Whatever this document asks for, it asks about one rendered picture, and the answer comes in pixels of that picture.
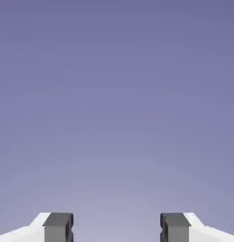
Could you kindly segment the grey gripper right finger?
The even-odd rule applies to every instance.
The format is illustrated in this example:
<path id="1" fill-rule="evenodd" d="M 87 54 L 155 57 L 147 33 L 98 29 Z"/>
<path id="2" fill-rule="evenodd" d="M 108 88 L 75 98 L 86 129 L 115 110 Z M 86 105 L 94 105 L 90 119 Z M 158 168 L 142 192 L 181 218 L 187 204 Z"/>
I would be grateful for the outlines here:
<path id="1" fill-rule="evenodd" d="M 234 242 L 234 235 L 204 225 L 193 212 L 161 213 L 160 242 Z"/>

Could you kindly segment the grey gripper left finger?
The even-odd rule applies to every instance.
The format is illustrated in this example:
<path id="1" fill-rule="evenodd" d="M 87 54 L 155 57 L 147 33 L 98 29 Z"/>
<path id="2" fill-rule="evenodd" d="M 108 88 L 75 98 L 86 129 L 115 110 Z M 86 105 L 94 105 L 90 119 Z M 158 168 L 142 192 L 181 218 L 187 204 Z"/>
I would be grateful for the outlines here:
<path id="1" fill-rule="evenodd" d="M 0 242 L 74 242 L 74 215 L 42 212 L 27 226 L 0 235 Z"/>

